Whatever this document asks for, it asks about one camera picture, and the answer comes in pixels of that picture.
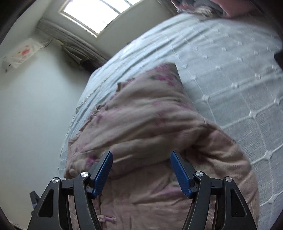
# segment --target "window pane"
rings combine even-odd
[[[126,9],[130,7],[130,5],[126,3],[124,0],[103,0],[103,1],[107,2],[110,6],[114,7],[120,13],[124,12]]]
[[[132,5],[135,5],[136,3],[140,2],[141,0],[127,0]]]
[[[118,14],[99,0],[73,0],[64,12],[100,33]]]

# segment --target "window bar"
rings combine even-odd
[[[116,8],[114,8],[113,6],[109,5],[107,2],[100,0],[101,2],[103,2],[105,5],[109,6],[112,10],[114,10],[117,14],[121,14],[120,11],[118,11]]]
[[[126,3],[128,3],[130,6],[132,6],[132,4],[131,3],[129,3],[127,0],[124,0]]]

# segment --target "mattress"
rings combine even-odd
[[[58,176],[63,178],[68,141],[119,81],[174,62],[199,113],[233,137],[251,161],[260,193],[259,230],[270,229],[283,209],[283,72],[273,58],[281,47],[261,17],[180,14],[159,24],[91,75],[60,153]]]

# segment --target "window frame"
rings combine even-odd
[[[114,18],[109,24],[107,24],[107,26],[100,31],[99,33],[96,33],[94,30],[92,30],[90,27],[88,27],[87,25],[85,25],[84,23],[82,23],[81,21],[79,21],[78,19],[76,19],[75,17],[73,17],[72,15],[66,13],[64,10],[67,7],[67,5],[71,2],[72,0],[67,0],[64,2],[64,4],[61,6],[61,8],[59,9],[59,14],[61,14],[62,16],[66,17],[67,19],[71,20],[72,22],[76,23],[77,25],[79,25],[80,27],[82,27],[83,29],[85,29],[87,32],[89,32],[91,35],[93,35],[95,38],[97,38],[99,35],[101,35],[101,33],[108,27],[109,24],[111,24],[114,20],[116,20],[116,18],[118,18],[123,12],[119,12],[116,8],[114,8],[113,6],[111,6],[110,4],[108,4],[107,2],[105,2],[104,0],[99,0],[101,2],[103,2],[105,5],[107,5],[108,7],[110,7],[112,10],[114,10],[118,16],[116,18]],[[133,4],[129,3],[127,0],[124,0],[127,4],[130,5],[130,7],[128,9],[130,9]]]

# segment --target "red stain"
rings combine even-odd
[[[24,49],[22,51],[22,55],[24,56],[24,55],[28,54],[29,52],[30,52],[30,49]]]

